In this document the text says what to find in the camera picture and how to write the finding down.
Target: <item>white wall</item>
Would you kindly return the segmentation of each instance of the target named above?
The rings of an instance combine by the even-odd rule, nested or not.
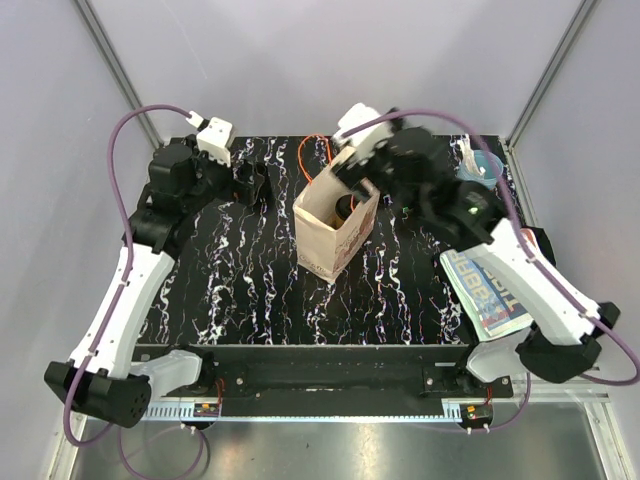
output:
[[[0,64],[0,477],[35,479],[60,427],[45,369],[66,361],[117,261],[105,152],[127,106],[68,0],[0,2]],[[137,126],[123,133],[129,206],[150,150]]]
[[[255,135],[332,132],[358,101],[439,108],[506,135],[579,3],[92,1],[143,103]],[[187,131],[170,117],[157,126]]]
[[[516,153],[560,270],[622,315],[616,330],[640,352],[640,2],[601,2]],[[609,378],[633,373],[603,341]],[[640,387],[612,389],[640,473]]]

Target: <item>white vein pattern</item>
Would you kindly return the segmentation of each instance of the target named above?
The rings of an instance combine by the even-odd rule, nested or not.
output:
[[[452,168],[460,162],[458,138],[448,139]],[[218,202],[196,216],[196,230],[161,287],[140,342],[465,342],[465,314],[439,264],[448,246],[406,217],[394,217],[388,197],[373,233],[335,284],[298,268],[292,204],[307,183],[297,162],[301,140],[236,139],[235,160],[268,166],[273,199],[257,209]],[[320,139],[308,141],[303,155],[311,176],[327,165]],[[517,200],[508,168],[505,178]]]

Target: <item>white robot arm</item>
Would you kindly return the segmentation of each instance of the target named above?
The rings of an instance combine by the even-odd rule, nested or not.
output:
[[[589,299],[546,258],[536,257],[586,311],[567,300],[527,256],[495,194],[453,176],[448,141],[400,119],[356,128],[360,131],[343,138],[379,117],[357,104],[340,120],[334,141],[355,152],[334,162],[336,177],[356,196],[366,196],[360,181],[367,178],[391,196],[394,209],[410,211],[436,238],[492,272],[534,319],[532,328],[472,346],[464,368],[483,383],[526,370],[562,383],[591,368],[600,352],[595,338],[602,332],[587,317],[611,327],[620,313],[615,305]]]
[[[149,164],[149,183],[129,218],[132,269],[106,329],[100,333],[122,284],[127,246],[120,251],[113,280],[89,330],[66,363],[51,362],[45,373],[45,382],[63,402],[80,375],[78,389],[72,391],[73,410],[124,427],[135,425],[149,402],[177,388],[203,393],[214,385],[211,354],[176,347],[132,366],[133,350],[151,302],[193,233],[194,216],[216,199],[254,206],[269,194],[265,165],[244,161],[234,173],[228,150],[233,140],[230,123],[205,120],[195,112],[188,121],[199,133],[172,139],[154,152]]]

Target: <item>metal frame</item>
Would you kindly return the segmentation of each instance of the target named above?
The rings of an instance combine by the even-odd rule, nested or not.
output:
[[[96,47],[98,48],[107,67],[111,71],[114,80],[116,81],[118,88],[126,99],[129,107],[135,109],[142,106],[142,102],[140,101],[135,88],[118,59],[118,56],[111,45],[111,42],[109,41],[104,27],[100,23],[90,0],[72,0],[72,3],[77,8],[81,20],[91,34]],[[571,48],[575,45],[580,33],[583,31],[599,3],[600,0],[583,0],[581,2],[525,108],[519,116],[512,132],[506,142],[503,142],[505,156],[509,161],[508,163],[519,194],[524,217],[527,223],[531,225],[536,225],[538,223],[537,217],[532,207],[531,198],[524,182],[522,170],[516,158],[514,147],[522,137],[523,132],[530,123],[551,83],[557,76]],[[147,115],[141,115],[138,119],[151,145],[155,148],[161,144],[161,137],[149,117]],[[512,384],[515,393],[521,394],[524,391],[525,384],[523,378],[513,378]],[[215,402],[217,399],[212,397],[210,399],[200,398],[199,400],[211,400],[212,402]],[[469,402],[472,399],[467,398],[459,400]],[[513,399],[494,400],[496,403],[512,401]],[[453,406],[452,408],[455,411],[455,402],[456,399],[447,399],[446,402],[443,402],[443,405],[446,403],[446,405]],[[580,379],[567,382],[564,385],[551,385],[539,379],[534,379],[531,402],[579,402],[584,404],[607,478],[610,480],[632,480],[636,478],[609,403],[610,400],[605,387],[585,383]],[[61,418],[58,418],[58,422],[58,424],[61,425]],[[72,426],[77,436],[82,435],[86,424],[87,418],[85,416],[77,414],[72,416]],[[61,431],[56,432],[56,435],[58,441],[55,453],[51,459],[51,466],[43,478],[49,480],[68,480],[71,477],[78,449],[66,442]]]
[[[610,403],[584,405],[607,479],[636,478]]]
[[[142,106],[142,102],[138,97],[138,94],[129,79],[127,72],[124,70],[116,51],[111,45],[109,41],[109,37],[100,22],[100,19],[95,13],[93,6],[89,0],[72,0],[73,5],[76,7],[78,14],[80,15],[80,19],[82,23],[84,23],[87,28],[91,38],[93,39],[94,44],[96,45],[102,59],[104,60],[105,65],[111,72],[113,79],[122,96],[126,100],[129,108],[131,110],[135,110],[136,108],[140,108]],[[145,136],[151,143],[151,146],[155,149],[160,146],[162,142],[162,138],[158,134],[156,127],[151,122],[148,114],[138,115],[138,122],[140,123],[140,127],[144,132]]]
[[[542,73],[538,84],[534,88],[531,97],[529,97],[524,110],[516,121],[511,134],[507,137],[507,145],[509,147],[515,147],[522,137],[523,132],[527,128],[527,125],[529,125],[531,118],[547,93],[549,86],[553,83],[553,80],[556,78],[556,75],[569,55],[569,52],[575,45],[580,33],[582,33],[585,25],[593,15],[593,12],[599,3],[600,0],[582,0],[580,3],[580,6],[576,10],[576,13],[573,15],[571,22],[569,22],[567,29],[560,39],[560,43],[558,43],[549,63]]]

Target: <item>book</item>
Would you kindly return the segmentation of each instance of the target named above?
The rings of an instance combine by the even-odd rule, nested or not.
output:
[[[533,231],[523,228],[521,232],[540,250]],[[518,299],[491,272],[464,253],[448,250],[440,254],[440,263],[481,342],[496,340],[531,325],[533,318]]]

